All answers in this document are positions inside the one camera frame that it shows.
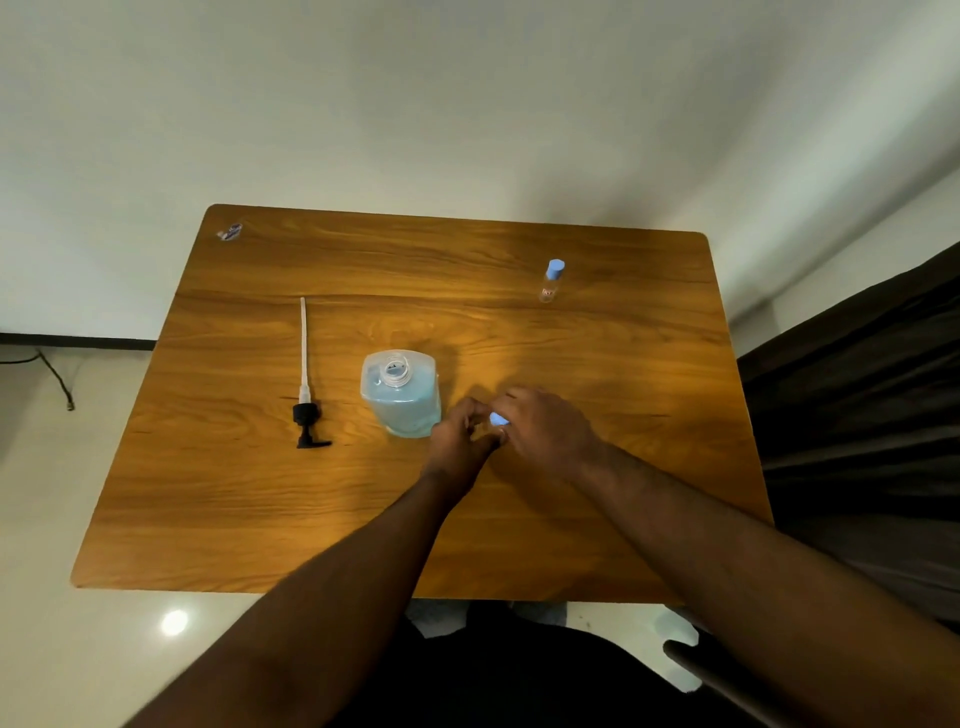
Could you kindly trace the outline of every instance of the transparent bottle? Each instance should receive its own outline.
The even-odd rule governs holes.
[[[420,352],[372,353],[363,363],[360,396],[387,431],[427,437],[441,419],[437,362]]]
[[[543,274],[543,283],[540,285],[540,302],[550,303],[553,297],[557,295],[557,289],[560,288],[560,276],[564,274],[565,263],[554,258],[546,267],[546,273]]]

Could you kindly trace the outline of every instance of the sticker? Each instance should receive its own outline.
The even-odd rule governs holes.
[[[226,230],[218,232],[217,237],[219,237],[221,240],[229,242],[230,240],[233,240],[234,238],[239,236],[240,231],[242,229],[243,229],[242,223],[233,223],[233,225],[231,225]]]

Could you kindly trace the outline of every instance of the wall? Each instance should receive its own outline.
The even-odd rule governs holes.
[[[9,0],[0,330],[156,337],[216,202],[704,231],[731,317],[943,173],[955,0]]]
[[[737,355],[960,242],[960,170],[901,207],[771,301],[733,322]]]

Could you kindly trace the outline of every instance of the floor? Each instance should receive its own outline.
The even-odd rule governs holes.
[[[0,361],[32,350],[0,347]],[[74,589],[73,560],[146,372],[146,352],[49,350],[0,367],[0,705],[9,728],[119,725],[256,595]],[[440,633],[456,618],[424,628]],[[683,689],[664,636],[688,625],[659,605],[567,605],[567,624],[620,644]]]

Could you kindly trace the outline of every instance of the small bottle with blue cap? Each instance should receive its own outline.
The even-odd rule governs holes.
[[[558,258],[551,260],[546,267],[543,285],[540,287],[541,303],[550,303],[553,301],[553,297],[557,295],[557,289],[560,288],[560,276],[564,274],[564,267],[564,262]]]

